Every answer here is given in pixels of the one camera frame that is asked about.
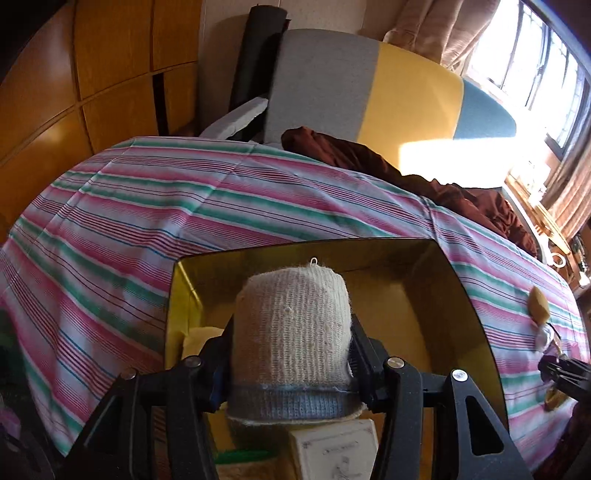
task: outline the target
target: black clamp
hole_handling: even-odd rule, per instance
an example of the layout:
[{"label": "black clamp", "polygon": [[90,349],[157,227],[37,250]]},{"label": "black clamp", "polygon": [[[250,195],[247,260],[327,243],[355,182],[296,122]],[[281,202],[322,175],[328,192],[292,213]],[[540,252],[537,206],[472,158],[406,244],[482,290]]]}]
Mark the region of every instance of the black clamp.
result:
[{"label": "black clamp", "polygon": [[538,370],[542,381],[554,381],[554,386],[569,397],[591,402],[591,365],[565,355],[544,355]]},{"label": "black clamp", "polygon": [[[168,460],[174,480],[216,480],[204,412],[227,400],[230,320],[199,356],[156,374],[123,372],[101,400],[66,458],[58,479],[155,478],[151,409],[167,408]],[[434,480],[528,479],[531,474],[476,384],[462,370],[444,377],[418,372],[365,335],[353,316],[349,363],[364,403],[386,413],[372,480],[419,475],[423,408],[435,411]]]}]

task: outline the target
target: beige curtain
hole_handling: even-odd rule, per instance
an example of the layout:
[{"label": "beige curtain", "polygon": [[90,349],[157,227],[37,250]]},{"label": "beige curtain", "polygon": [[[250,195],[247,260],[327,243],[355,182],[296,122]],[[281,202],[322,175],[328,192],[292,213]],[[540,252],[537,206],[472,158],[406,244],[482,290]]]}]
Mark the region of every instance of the beige curtain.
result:
[{"label": "beige curtain", "polygon": [[548,211],[568,240],[581,230],[591,216],[591,142]]},{"label": "beige curtain", "polygon": [[384,41],[451,69],[480,39],[500,0],[406,0]]},{"label": "beige curtain", "polygon": [[585,121],[574,132],[577,140],[547,182],[542,205],[551,213],[567,240],[591,216],[591,99],[581,105]]}]

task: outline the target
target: metal screw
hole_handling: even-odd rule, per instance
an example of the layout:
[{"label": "metal screw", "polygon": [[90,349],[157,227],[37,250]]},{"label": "metal screw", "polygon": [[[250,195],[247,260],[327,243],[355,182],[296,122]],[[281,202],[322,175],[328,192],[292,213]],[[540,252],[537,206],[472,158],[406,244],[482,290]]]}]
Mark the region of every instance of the metal screw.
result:
[{"label": "metal screw", "polygon": [[123,380],[132,380],[133,378],[135,378],[135,376],[138,374],[138,371],[135,368],[126,368],[125,370],[123,370],[119,376],[123,379]]},{"label": "metal screw", "polygon": [[452,377],[455,378],[458,382],[465,382],[468,380],[468,374],[464,372],[464,370],[454,370],[452,372]]},{"label": "metal screw", "polygon": [[197,355],[188,356],[185,360],[185,367],[197,368],[201,366],[201,359]]},{"label": "metal screw", "polygon": [[402,368],[404,367],[404,360],[398,358],[397,356],[391,356],[388,358],[388,366],[390,368]]}]

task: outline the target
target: bed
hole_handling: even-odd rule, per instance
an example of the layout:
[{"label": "bed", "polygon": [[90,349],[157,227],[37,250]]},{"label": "bed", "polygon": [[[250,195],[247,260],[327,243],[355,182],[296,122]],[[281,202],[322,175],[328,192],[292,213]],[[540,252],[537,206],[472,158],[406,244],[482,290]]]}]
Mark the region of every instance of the bed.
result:
[{"label": "bed", "polygon": [[272,147],[134,138],[59,177],[25,210],[0,253],[43,423],[66,454],[114,378],[163,366],[168,288],[184,255],[319,239],[435,239],[464,285],[499,370],[511,437],[534,469],[573,408],[543,409],[537,285],[566,354],[589,361],[574,297],[553,270],[479,225],[373,177]]}]

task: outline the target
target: white box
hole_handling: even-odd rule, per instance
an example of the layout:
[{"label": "white box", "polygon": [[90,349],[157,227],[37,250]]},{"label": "white box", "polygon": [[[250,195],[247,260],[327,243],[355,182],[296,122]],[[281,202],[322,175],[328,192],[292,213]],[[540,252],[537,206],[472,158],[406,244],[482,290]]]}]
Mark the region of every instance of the white box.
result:
[{"label": "white box", "polygon": [[378,451],[373,420],[290,432],[301,480],[368,480]]}]

